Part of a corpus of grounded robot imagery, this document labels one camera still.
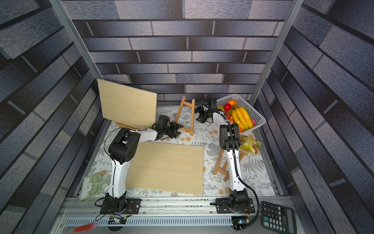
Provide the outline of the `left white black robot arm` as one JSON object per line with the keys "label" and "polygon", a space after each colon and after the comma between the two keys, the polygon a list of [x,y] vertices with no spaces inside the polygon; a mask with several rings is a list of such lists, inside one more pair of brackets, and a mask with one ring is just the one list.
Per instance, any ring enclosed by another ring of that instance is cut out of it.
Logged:
{"label": "left white black robot arm", "polygon": [[100,213],[122,214],[130,205],[126,201],[126,178],[130,161],[134,158],[138,144],[160,140],[163,136],[178,137],[183,126],[171,122],[169,117],[161,115],[157,122],[144,130],[121,128],[108,147],[107,154],[112,160],[110,188],[103,198]]}

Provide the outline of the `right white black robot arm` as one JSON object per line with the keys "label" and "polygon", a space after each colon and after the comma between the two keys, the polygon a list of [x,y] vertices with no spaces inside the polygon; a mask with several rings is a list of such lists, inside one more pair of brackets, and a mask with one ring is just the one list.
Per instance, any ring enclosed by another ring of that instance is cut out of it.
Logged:
{"label": "right white black robot arm", "polygon": [[197,121],[207,122],[211,118],[213,123],[219,126],[219,144],[226,157],[229,169],[229,195],[226,199],[216,199],[211,205],[221,211],[232,213],[255,213],[255,207],[248,192],[252,192],[255,201],[259,202],[256,192],[243,180],[240,172],[240,133],[239,127],[231,123],[224,115],[224,112],[217,107],[216,100],[202,100],[201,106],[194,111],[199,114]]}

